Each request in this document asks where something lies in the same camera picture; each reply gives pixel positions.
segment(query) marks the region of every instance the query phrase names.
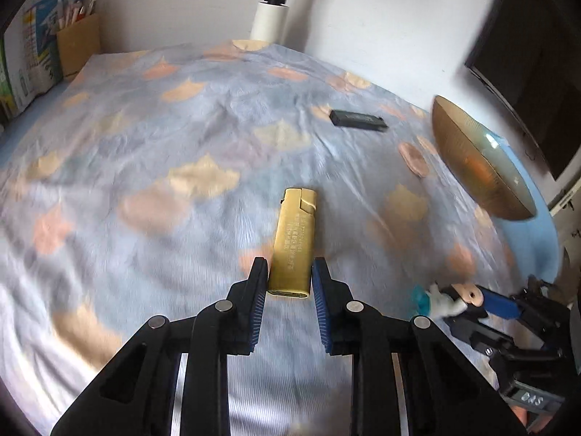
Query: white wall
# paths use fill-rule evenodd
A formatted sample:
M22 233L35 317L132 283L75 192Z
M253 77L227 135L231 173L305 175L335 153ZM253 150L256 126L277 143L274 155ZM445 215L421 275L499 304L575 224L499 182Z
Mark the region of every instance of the white wall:
M258 0L99 0L107 51L248 37ZM553 199L558 182L508 110L463 67L492 0L289 0L287 45L393 91L424 109L443 95L505 136Z

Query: pen holder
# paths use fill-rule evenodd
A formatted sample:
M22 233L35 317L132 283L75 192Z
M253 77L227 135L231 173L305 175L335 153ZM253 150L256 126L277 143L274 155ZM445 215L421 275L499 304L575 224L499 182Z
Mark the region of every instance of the pen holder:
M93 54L101 53L99 15L92 14L62 29L56 39L63 77L71 82Z

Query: white pole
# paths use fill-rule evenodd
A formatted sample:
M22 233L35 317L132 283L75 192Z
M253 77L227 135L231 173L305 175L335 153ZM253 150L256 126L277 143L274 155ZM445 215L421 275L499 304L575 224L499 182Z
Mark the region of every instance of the white pole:
M280 42L289 9L284 5L285 2L286 0L263 0L258 3L251 39Z

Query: gold lighter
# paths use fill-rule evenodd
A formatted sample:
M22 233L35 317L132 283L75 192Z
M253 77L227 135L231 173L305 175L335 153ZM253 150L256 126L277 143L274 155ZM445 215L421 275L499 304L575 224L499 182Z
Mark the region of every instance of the gold lighter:
M274 253L268 277L273 295L308 298L315 235L317 192L287 188L278 218Z

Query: television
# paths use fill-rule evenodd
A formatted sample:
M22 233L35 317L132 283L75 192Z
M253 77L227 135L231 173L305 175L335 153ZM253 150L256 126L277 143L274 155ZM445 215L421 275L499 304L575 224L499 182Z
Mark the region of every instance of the television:
M581 147L581 0L495 0L466 66L512 111L556 179Z

